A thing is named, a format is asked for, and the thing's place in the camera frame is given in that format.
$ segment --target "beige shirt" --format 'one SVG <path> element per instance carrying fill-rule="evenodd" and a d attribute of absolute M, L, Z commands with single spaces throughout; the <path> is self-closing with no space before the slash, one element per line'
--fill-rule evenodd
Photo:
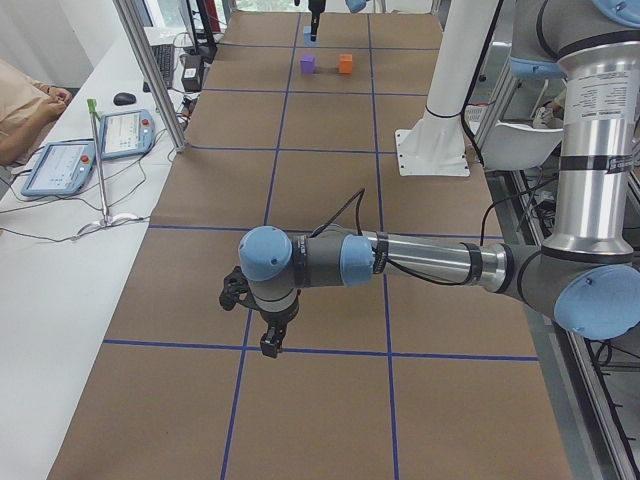
<path fill-rule="evenodd" d="M 49 98 L 48 88 L 48 85 L 32 79 L 0 59 L 0 141 L 20 128 Z M 40 144 L 43 138 L 39 135 L 34 145 Z M 28 160 L 28 154 L 25 157 L 19 163 Z"/>

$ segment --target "orange cube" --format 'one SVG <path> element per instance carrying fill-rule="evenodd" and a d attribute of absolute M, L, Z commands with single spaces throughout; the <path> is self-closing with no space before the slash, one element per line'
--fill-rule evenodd
<path fill-rule="evenodd" d="M 352 73 L 353 72 L 353 55 L 350 53 L 340 54 L 340 66 L 338 67 L 340 73 Z"/>

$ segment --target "black box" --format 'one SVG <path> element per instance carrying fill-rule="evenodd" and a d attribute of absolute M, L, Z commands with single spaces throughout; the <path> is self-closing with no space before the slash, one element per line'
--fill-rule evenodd
<path fill-rule="evenodd" d="M 185 92 L 199 92 L 202 90 L 204 77 L 204 59 L 200 55 L 184 57 L 184 71 L 182 72 L 182 86 Z"/>

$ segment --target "person's hand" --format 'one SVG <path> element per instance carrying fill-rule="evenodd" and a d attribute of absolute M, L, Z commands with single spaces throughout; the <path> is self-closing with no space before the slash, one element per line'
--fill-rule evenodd
<path fill-rule="evenodd" d="M 62 101 L 65 105 L 69 105 L 69 102 L 71 102 L 73 98 L 71 92 L 60 87 L 49 87 L 49 96 Z"/>
<path fill-rule="evenodd" d="M 48 98 L 40 104 L 36 112 L 33 114 L 46 125 L 60 118 L 60 115 L 67 109 L 67 105 L 55 98 Z"/>

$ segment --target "black device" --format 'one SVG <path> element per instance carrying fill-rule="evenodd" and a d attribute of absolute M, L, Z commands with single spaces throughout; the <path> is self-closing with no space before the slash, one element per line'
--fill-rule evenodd
<path fill-rule="evenodd" d="M 175 70 L 174 51 L 175 49 L 171 43 L 151 45 L 153 58 L 156 59 L 156 63 L 158 64 L 158 68 L 160 69 L 160 73 L 162 74 L 162 80 L 164 81 L 164 85 L 167 88 L 171 88 L 173 86 L 173 72 Z M 147 82 L 144 82 L 144 84 L 142 85 L 142 91 L 149 91 L 149 84 Z"/>
<path fill-rule="evenodd" d="M 132 105 L 136 103 L 137 99 L 133 93 L 120 92 L 117 93 L 115 97 L 113 97 L 114 105 Z"/>
<path fill-rule="evenodd" d="M 187 55 L 184 58 L 182 72 L 182 86 L 185 92 L 199 92 L 202 90 L 204 78 L 204 59 L 201 55 Z"/>
<path fill-rule="evenodd" d="M 209 11 L 204 0 L 195 0 L 197 11 L 193 10 L 192 4 L 193 0 L 179 0 L 178 2 L 180 16 L 193 45 L 193 47 L 185 48 L 185 50 L 189 55 L 200 55 L 205 62 L 211 63 L 216 56 L 218 47 L 213 38 L 213 30 L 211 30 L 211 23 L 209 22 Z M 194 13 L 198 14 L 199 25 L 196 25 Z"/>

